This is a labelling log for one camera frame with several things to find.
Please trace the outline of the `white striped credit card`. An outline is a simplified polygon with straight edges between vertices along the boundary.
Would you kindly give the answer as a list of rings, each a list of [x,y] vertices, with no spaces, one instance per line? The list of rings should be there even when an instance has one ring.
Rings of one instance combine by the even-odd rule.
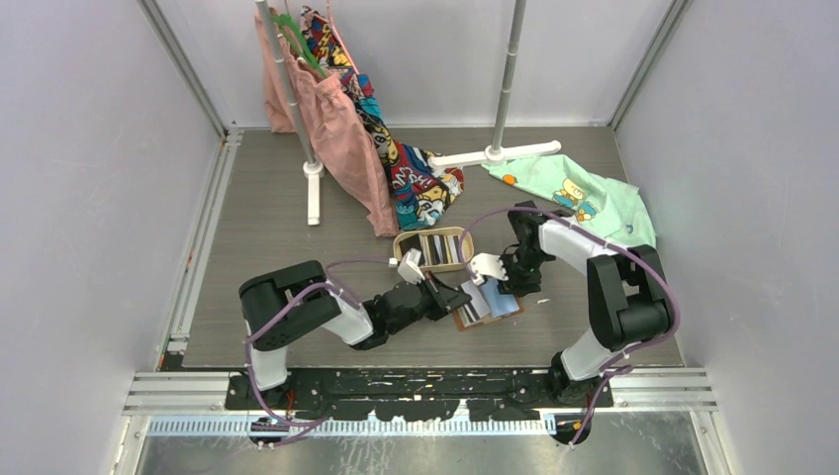
[[[470,300],[460,307],[456,314],[457,320],[463,329],[480,325],[491,315],[491,310],[484,299],[483,294],[471,281],[462,283],[458,289],[465,293]]]

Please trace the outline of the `brown leather card holder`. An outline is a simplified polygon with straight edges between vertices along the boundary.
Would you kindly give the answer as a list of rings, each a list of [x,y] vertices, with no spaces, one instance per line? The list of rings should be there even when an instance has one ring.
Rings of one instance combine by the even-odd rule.
[[[480,326],[490,325],[499,322],[505,318],[520,314],[523,312],[523,303],[520,298],[515,295],[501,294],[498,289],[498,283],[495,279],[488,279],[484,285],[475,286],[483,294],[484,299],[488,303],[491,315],[486,318],[480,325],[463,329],[457,320],[457,310],[452,313],[454,322],[461,331],[475,329]]]

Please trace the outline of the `beige oval card tray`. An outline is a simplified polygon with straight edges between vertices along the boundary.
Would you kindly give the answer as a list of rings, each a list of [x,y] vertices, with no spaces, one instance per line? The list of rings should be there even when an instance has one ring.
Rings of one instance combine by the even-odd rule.
[[[435,273],[464,270],[475,255],[472,236],[460,227],[403,232],[395,237],[392,249],[397,259],[411,249],[419,250],[419,267]]]

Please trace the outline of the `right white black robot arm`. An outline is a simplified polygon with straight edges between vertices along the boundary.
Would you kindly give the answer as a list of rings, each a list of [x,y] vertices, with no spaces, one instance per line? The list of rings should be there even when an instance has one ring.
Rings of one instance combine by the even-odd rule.
[[[543,263],[560,259],[587,281],[589,327],[571,346],[556,353],[546,374],[551,400],[571,407],[606,380],[606,370],[635,347],[671,335],[679,314],[656,249],[622,247],[555,217],[531,202],[508,211],[517,242],[500,257],[503,294],[524,297],[541,289]]]

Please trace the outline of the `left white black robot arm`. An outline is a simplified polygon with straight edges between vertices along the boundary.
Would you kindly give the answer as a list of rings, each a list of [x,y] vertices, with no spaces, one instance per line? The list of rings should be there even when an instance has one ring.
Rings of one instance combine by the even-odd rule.
[[[355,303],[316,260],[253,277],[241,284],[238,297],[249,394],[266,409],[287,399],[288,347],[303,336],[323,329],[356,350],[369,350],[420,320],[439,321],[472,303],[471,295],[430,272]]]

